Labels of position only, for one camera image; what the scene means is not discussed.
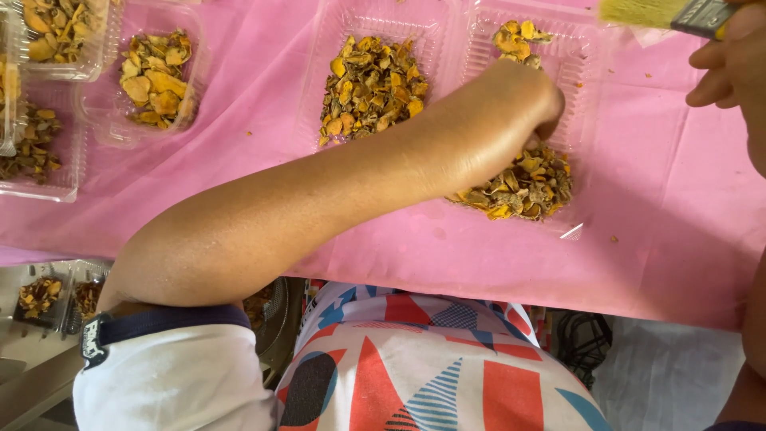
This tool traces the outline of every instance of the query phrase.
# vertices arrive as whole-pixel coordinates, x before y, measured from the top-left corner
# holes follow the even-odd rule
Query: person
[[[740,106],[766,176],[766,6],[694,53],[692,106]],[[527,100],[524,110],[514,100]],[[295,356],[265,390],[241,302],[359,223],[478,184],[564,107],[545,76],[500,60],[383,133],[214,187],[164,211],[119,252],[83,333],[82,430],[610,429],[538,349],[517,304],[329,283]],[[300,187],[293,179],[301,178]],[[766,430],[766,262],[742,328],[747,360],[710,430]]]

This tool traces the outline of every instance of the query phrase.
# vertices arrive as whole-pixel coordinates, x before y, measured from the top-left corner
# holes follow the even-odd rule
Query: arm
[[[739,105],[748,126],[750,160],[766,176],[766,6],[745,6],[732,17],[727,35],[724,43],[707,44],[689,59],[709,71],[687,101],[692,106]],[[748,296],[742,344],[745,364],[717,423],[766,423],[766,251]]]
[[[530,103],[518,112],[514,100]],[[167,209],[120,251],[99,309],[124,301],[240,301],[346,229],[492,177],[536,130],[546,137],[562,109],[560,91],[544,74],[498,61],[384,133],[236,179]]]

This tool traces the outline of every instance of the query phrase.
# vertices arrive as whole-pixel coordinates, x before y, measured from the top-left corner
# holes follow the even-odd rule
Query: pink tablecloth
[[[0,197],[0,264],[113,257],[173,203],[306,155],[290,135],[315,7],[199,6],[214,62],[192,129],[129,152],[90,143],[74,204]],[[642,50],[628,33],[617,42],[583,198],[594,214],[579,241],[433,201],[346,232],[292,273],[736,329],[766,243],[766,187],[738,110],[684,104],[697,79],[686,56],[699,45],[678,36]]]

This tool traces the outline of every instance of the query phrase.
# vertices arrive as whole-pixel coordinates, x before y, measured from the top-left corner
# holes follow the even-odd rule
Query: brush bristles
[[[670,22],[689,0],[601,0],[603,21],[649,28],[670,28]]]

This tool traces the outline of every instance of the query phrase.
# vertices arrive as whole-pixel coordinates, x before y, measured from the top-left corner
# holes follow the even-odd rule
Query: sleeve
[[[276,424],[255,334],[233,324],[183,327],[110,344],[74,381],[82,431],[248,429]]]
[[[755,422],[716,423],[705,431],[766,431],[766,424]]]

